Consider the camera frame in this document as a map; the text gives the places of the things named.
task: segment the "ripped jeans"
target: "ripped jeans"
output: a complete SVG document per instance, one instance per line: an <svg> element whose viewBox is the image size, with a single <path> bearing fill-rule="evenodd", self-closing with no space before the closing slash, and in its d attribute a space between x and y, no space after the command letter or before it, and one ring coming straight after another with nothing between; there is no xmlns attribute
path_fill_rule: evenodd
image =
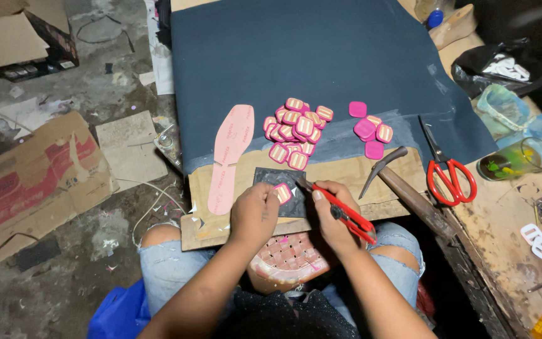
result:
<svg viewBox="0 0 542 339"><path fill-rule="evenodd" d="M367 250L384 245L402 247L417 259L420 271L415 272L402 262L382 255L371 254L390 281L407 302L416 307L417 282L425 270L422 251L417 239L395 223L382 223L376 227L378 243L368 245ZM167 241L138 251L141 259L141 273L146 288L147 302L152 316L177 293L215 255L214 250L181 251L179 240ZM356 326L351 311L356 296L348 279L338 279L322 291L327 301Z"/></svg>

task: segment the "cardboard box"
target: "cardboard box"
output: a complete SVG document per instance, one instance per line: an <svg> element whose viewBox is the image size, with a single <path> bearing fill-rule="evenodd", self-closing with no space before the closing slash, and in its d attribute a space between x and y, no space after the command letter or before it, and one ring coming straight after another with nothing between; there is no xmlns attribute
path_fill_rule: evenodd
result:
<svg viewBox="0 0 542 339"><path fill-rule="evenodd" d="M0 0L0 77L23 81L78 65L64 0Z"/></svg>
<svg viewBox="0 0 542 339"><path fill-rule="evenodd" d="M78 112L50 120L0 155L0 245L16 233L41 238L119 188ZM34 243L16 235L0 261Z"/></svg>

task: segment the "knee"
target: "knee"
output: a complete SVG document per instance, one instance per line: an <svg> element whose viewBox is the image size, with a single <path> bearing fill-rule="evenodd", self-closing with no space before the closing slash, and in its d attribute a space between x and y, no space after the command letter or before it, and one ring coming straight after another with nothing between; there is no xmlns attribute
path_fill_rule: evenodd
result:
<svg viewBox="0 0 542 339"><path fill-rule="evenodd" d="M386 256L402 262L416 272L423 267L422 251L415 236L395 223L377 226L378 243L368 247L369 253Z"/></svg>
<svg viewBox="0 0 542 339"><path fill-rule="evenodd" d="M161 224L146 231L141 239L141 248L158 245L165 241L181 240L181 231L171 224Z"/></svg>

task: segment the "nails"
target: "nails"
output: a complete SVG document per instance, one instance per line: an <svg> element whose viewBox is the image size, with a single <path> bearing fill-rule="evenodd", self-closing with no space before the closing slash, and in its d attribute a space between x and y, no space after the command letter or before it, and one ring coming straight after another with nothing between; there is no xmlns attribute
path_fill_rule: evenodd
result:
<svg viewBox="0 0 542 339"><path fill-rule="evenodd" d="M312 191L312 199L314 201L323 199L323 193L321 193L321 191Z"/></svg>

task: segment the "hammer handle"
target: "hammer handle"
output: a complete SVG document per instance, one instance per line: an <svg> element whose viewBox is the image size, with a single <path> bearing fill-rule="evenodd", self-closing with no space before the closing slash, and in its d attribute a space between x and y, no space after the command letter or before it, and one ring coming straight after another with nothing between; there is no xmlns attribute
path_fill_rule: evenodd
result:
<svg viewBox="0 0 542 339"><path fill-rule="evenodd" d="M440 211L392 169L384 167L378 176L435 234L445 240L455 236L455 229Z"/></svg>

